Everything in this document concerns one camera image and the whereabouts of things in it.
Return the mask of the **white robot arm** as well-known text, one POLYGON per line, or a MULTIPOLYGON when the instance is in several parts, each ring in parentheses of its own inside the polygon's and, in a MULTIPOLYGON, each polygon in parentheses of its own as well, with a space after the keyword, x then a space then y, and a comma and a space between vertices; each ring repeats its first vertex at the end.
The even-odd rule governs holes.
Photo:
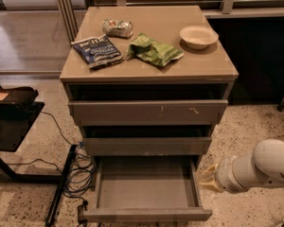
POLYGON ((232 194, 255 187, 284 188, 284 142, 264 140, 250 154, 223 158, 200 175, 199 184, 232 194))

